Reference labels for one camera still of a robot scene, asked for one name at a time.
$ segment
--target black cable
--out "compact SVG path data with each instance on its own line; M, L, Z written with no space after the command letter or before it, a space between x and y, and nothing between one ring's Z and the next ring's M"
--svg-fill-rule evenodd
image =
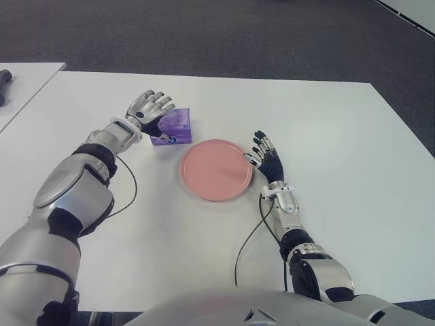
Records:
M119 211L116 211L115 213L110 214L107 218L112 217L118 213L121 213L124 209L127 209L135 201L136 196L137 196L137 182L136 182L136 177L135 177L133 171L128 167L127 163L124 162L124 160L122 158L120 158L118 156L118 159L119 159L119 161L121 161L123 163L123 165L125 165L127 170L130 172L131 177L133 178L133 181L135 182L135 195L133 196L133 199L126 206L122 207Z
M245 248L245 245L247 244L249 239L252 237L252 235L255 233L255 231L260 227L260 225L262 223L264 223L264 220L266 219L266 217L268 217L268 215L271 213L274 203L275 203L275 200L272 201L271 207L269 208L266 216L263 216L263 211L260 207L260 215L261 215L262 220L255 226L255 228L252 230L252 232L249 234L249 236L247 236L245 242L242 244L242 247L239 250L239 253L237 254L236 264L234 265L234 283L236 286L237 286L237 266L239 264L240 254L242 254L243 248Z
M288 286L287 286L287 262L285 260L284 261L284 291L287 292L288 291Z
M267 229L272 234L272 236L275 239L275 241L277 242L278 246L281 248L281 242L278 240L278 237L275 235L275 233L273 233L271 227L269 226L269 224L266 221L266 218L263 217L263 212L262 212L262 209L261 209L261 199L264 199L264 197L262 197L261 194L260 194L260 197L258 198L258 207L260 209L260 215L261 215L262 221L264 222L264 224L266 224ZM285 292L288 291L288 284L287 284L287 262L285 260L284 260L284 290L285 290Z
M273 231L272 231L271 227L269 226L269 224L267 224L267 222L266 222L266 217L263 216L263 210L262 210L262 208L261 208L261 199L264 199L264 197L262 197L261 194L260 194L260 196L258 197L258 209L260 210L260 215L261 215L262 222L266 225L267 229L268 229L269 232L272 234L272 236L273 236L273 238L275 239L275 241L277 242L278 246L281 247L281 242L279 241L279 239L278 239L278 237L275 235L275 233L273 233ZM271 206L270 211L272 210L273 205L275 205L275 199L273 199L273 201L272 201L272 206Z

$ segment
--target plate rim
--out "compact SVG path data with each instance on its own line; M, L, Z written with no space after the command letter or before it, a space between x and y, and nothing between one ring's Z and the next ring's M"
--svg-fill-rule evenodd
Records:
M200 145L203 145L203 143L208 143L208 142L212 142L212 141L225 142L225 143L227 143L227 144L229 144L229 145L235 147L236 149L238 149L241 153L244 152L243 149L240 148L240 146L234 144L234 143L231 142L231 141L227 141L226 139L206 139L205 141L200 141L199 143L194 144L193 146L191 146L191 148L189 148L189 149L184 153L183 157L181 158L181 163L180 163L180 165L179 165L180 174L181 174L181 179L183 180L184 185L185 185L185 186L186 186L186 187L187 187L187 188L188 188L188 189L189 189L189 190L190 190L194 195L196 195L196 196L198 196L198 197L200 197L200 198L202 198L202 199L210 200L210 201L212 201L212 202L222 202L222 201L225 201L225 200L231 200L231 199L234 199L234 198L236 198L237 196L239 196L240 194L242 194L242 193L246 190L246 188L248 187L248 185L251 183L252 175L253 175L253 168L252 168L252 165L251 165L251 164L247 165L247 166L249 167L248 177L246 178L246 181L245 181L246 184L245 184L243 187L241 187L241 191L237 192L236 194L234 194L234 195L232 195L232 196L230 196L230 197L224 198L224 199L210 198L210 197L207 197L207 196L203 196L203 195L201 195L201 194L198 194L198 192L194 191L194 190L193 190L193 189L188 185L188 183L186 182L186 178L184 177L183 166L184 166L184 162L186 161L186 157L189 155L189 153L192 152L195 148L199 147Z

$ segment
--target white surface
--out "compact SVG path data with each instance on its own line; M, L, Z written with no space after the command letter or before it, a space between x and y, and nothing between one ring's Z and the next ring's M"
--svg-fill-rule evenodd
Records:
M6 101L0 107L0 132L64 66L63 62L0 63L0 70L7 69L13 76L12 81L6 86Z
M435 0L381 0L435 33Z
M435 297L434 159L370 84L59 72L0 135L0 241L27 220L50 171L149 88L191 108L194 142L228 139L250 149L255 130L267 133L302 223L348 269L356 293L392 302ZM177 294L233 285L235 257L260 220L266 181L257 171L237 199L201 200L179 175L189 147L153 147L144 137L122 155L139 193L80 240L80 309L141 311ZM130 175L118 166L115 209L133 195ZM282 262L265 228L239 267L243 287L283 288Z

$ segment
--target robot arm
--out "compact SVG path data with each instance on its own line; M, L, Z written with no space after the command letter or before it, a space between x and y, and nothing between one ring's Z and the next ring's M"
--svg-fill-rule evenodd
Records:
M160 118L174 108L163 93L147 91L127 111L88 139L50 174L33 201L27 223L0 248L0 324L68 325L77 310L78 237L89 234L114 206L108 189L117 155L162 135Z
M280 241L280 254L290 267L295 293L322 301L378 325L432 325L432 321L401 309L373 295L355 295L346 269L316 244L298 217L293 189L284 181L283 167L275 147L261 131L254 134L258 158L244 154L267 178L262 197L273 201L273 231Z

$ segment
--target purple box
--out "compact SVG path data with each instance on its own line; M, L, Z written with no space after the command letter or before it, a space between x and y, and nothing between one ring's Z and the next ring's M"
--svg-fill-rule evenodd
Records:
M172 144L190 144L192 133L190 131L190 109L174 109L166 114L158 123L159 129L175 139L172 143L156 137L150 137L154 146Z

